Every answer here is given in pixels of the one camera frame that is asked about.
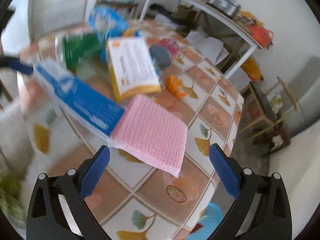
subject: chair leg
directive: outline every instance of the chair leg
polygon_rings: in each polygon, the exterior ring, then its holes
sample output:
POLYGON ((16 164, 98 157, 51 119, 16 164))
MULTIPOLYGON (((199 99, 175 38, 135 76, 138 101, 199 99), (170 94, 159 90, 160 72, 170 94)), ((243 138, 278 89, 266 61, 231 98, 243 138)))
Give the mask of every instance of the chair leg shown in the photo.
POLYGON ((247 124, 245 127, 243 127, 239 133, 244 132, 245 130, 247 130, 248 128, 252 127, 253 125, 255 125, 256 123, 260 122, 263 119, 263 116, 260 116, 259 118, 253 120, 251 123, 247 124))
POLYGON ((250 136, 250 137, 249 137, 249 140, 252 140, 252 139, 256 138, 257 136, 263 134, 264 132, 270 130, 270 129, 273 128, 273 127, 274 127, 274 125, 273 125, 273 126, 270 126, 270 127, 266 127, 265 129, 263 129, 263 130, 255 133, 254 135, 250 136))

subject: screw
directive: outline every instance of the screw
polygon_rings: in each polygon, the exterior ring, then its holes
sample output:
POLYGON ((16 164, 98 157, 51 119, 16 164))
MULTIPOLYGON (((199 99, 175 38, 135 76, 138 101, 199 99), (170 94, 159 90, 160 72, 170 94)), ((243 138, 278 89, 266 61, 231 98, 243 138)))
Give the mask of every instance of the screw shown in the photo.
POLYGON ((44 179, 45 178, 45 174, 44 173, 41 173, 40 175, 39 175, 39 179, 44 179))
POLYGON ((279 173, 275 173, 275 174, 273 174, 273 176, 274 176, 276 179, 281 179, 281 176, 280 176, 279 173))
POLYGON ((72 175, 75 175, 75 174, 76 174, 76 170, 75 169, 68 170, 68 175, 69 176, 72 176, 72 175))
POLYGON ((252 170, 250 170, 249 168, 245 168, 243 170, 244 174, 247 174, 247 175, 251 175, 252 174, 252 170))

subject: blue gripper pad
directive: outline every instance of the blue gripper pad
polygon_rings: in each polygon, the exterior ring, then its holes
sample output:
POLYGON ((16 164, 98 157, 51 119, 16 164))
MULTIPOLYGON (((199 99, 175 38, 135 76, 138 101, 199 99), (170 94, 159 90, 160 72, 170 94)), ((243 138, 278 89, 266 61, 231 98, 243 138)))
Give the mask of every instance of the blue gripper pad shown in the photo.
POLYGON ((216 143, 209 149, 209 158, 227 193, 235 199, 238 198, 239 178, 228 163, 228 157, 216 143))
POLYGON ((25 65, 18 61, 14 61, 14 60, 9 61, 9 67, 13 70, 19 71, 22 74, 26 74, 28 76, 30 76, 33 73, 32 66, 25 65))
POLYGON ((91 196, 109 161, 110 150, 107 146, 102 146, 93 157, 93 162, 86 173, 82 176, 80 183, 80 197, 82 199, 91 196))

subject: blue plastic object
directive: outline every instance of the blue plastic object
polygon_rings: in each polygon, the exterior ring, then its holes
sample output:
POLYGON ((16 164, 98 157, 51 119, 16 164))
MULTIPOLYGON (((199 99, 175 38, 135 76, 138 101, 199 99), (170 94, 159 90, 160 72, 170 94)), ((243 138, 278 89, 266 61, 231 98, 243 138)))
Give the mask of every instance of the blue plastic object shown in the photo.
POLYGON ((112 8, 96 5, 90 16, 89 25, 98 32, 100 41, 106 41, 109 37, 120 37, 129 27, 112 8))
POLYGON ((198 222, 202 227, 191 233, 187 240, 205 240, 218 227, 223 219, 221 209, 214 203, 209 203, 201 220, 198 222))
POLYGON ((220 149, 219 146, 213 144, 209 150, 210 161, 216 170, 224 188, 227 193, 233 196, 235 199, 238 198, 240 194, 239 184, 240 181, 237 175, 234 173, 233 169, 227 162, 227 156, 220 149))
POLYGON ((81 121, 95 127, 99 133, 110 136, 124 109, 67 72, 54 77, 57 67, 56 63, 42 63, 35 68, 37 78, 47 81, 45 88, 50 91, 53 89, 61 106, 67 105, 81 121))
POLYGON ((110 150, 107 146, 102 146, 94 156, 94 161, 82 176, 80 183, 80 197, 82 199, 91 196, 109 161, 110 150))
POLYGON ((32 66, 28 66, 28 65, 22 64, 18 61, 14 61, 14 60, 9 61, 8 63, 9 63, 9 67, 11 69, 19 71, 22 74, 30 76, 33 73, 32 66))

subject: table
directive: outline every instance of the table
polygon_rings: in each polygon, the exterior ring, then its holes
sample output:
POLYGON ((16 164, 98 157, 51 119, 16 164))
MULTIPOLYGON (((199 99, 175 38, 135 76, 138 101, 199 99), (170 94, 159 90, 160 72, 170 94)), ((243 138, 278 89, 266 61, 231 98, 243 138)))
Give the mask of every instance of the table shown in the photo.
MULTIPOLYGON (((152 0, 146 0, 146 3, 144 4, 141 16, 140 16, 140 21, 144 19, 147 10, 150 6, 152 0)), ((232 74, 240 68, 240 66, 250 57, 253 52, 257 48, 262 48, 262 46, 254 39, 252 36, 247 33, 241 26, 239 26, 235 21, 232 19, 228 18, 225 16, 223 13, 219 12, 217 9, 199 1, 199 0, 183 0, 184 2, 188 2, 191 5, 195 6, 196 8, 201 9, 205 13, 211 15, 212 17, 216 18, 226 26, 228 26, 231 30, 233 30, 235 33, 237 33, 244 41, 246 41, 249 45, 250 48, 242 55, 242 57, 239 59, 239 61, 232 67, 230 68, 225 76, 228 79, 232 74)))
MULTIPOLYGON (((181 240, 196 225, 219 183, 208 157, 208 146, 218 143, 230 155, 243 98, 211 62, 174 31, 154 21, 132 20, 130 25, 141 28, 149 46, 164 37, 174 38, 180 45, 182 61, 175 59, 162 78, 178 76, 193 92, 181 100, 164 89, 152 98, 188 126, 186 154, 180 176, 175 178, 127 152, 110 149, 110 163, 94 193, 85 201, 114 240, 124 240, 119 238, 120 231, 126 231, 120 233, 128 236, 126 239, 141 233, 146 234, 148 240, 181 240)), ((85 28, 77 26, 73 30, 85 28)), ((56 59, 54 37, 57 35, 52 33, 31 45, 21 54, 22 59, 56 59)), ((114 100, 105 63, 91 59, 76 74, 114 100)), ((26 177, 29 188, 24 187, 30 194, 41 172, 53 176, 78 168, 83 160, 91 158, 105 144, 49 99, 35 106, 26 122, 37 155, 26 177), (55 121, 49 122, 48 119, 54 119, 52 116, 55 115, 55 121), (36 123, 50 131, 50 149, 46 153, 40 152, 34 143, 36 123)))

